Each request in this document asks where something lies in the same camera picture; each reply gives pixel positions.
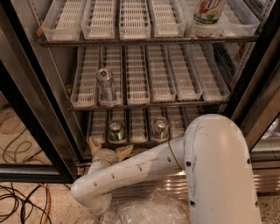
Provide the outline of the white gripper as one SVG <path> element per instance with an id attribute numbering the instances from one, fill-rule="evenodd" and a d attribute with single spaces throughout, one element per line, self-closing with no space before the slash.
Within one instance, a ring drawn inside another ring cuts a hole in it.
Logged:
<path id="1" fill-rule="evenodd" d="M 88 138 L 88 145 L 93 155 L 93 161 L 104 160 L 111 164 L 116 164 L 118 161 L 123 161 L 134 148 L 133 144 L 119 147 L 116 149 L 116 153 L 110 149 L 102 149 L 102 146 L 94 140 L 92 136 Z"/>

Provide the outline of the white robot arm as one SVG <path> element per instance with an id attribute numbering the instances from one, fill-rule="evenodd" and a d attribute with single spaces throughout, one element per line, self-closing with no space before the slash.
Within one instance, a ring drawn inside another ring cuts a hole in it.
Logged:
<path id="1" fill-rule="evenodd" d="M 94 161 L 71 194 L 103 214 L 117 188 L 184 171 L 192 224 L 262 224 L 245 138 L 223 115 L 194 119 L 182 137 L 116 164 Z"/>

